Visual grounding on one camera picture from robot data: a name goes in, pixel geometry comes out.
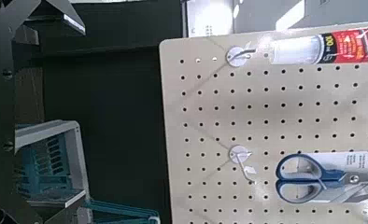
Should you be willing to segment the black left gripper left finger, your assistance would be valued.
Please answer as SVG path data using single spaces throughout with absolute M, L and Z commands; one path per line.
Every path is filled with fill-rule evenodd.
M 41 216 L 42 224 L 78 224 L 78 209 L 85 199 L 84 189 L 50 189 L 33 194 L 27 202 Z

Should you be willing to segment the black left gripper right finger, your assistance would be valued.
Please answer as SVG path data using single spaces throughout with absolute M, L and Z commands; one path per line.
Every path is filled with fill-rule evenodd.
M 69 0 L 41 0 L 24 24 L 42 35 L 85 35 L 86 26 Z

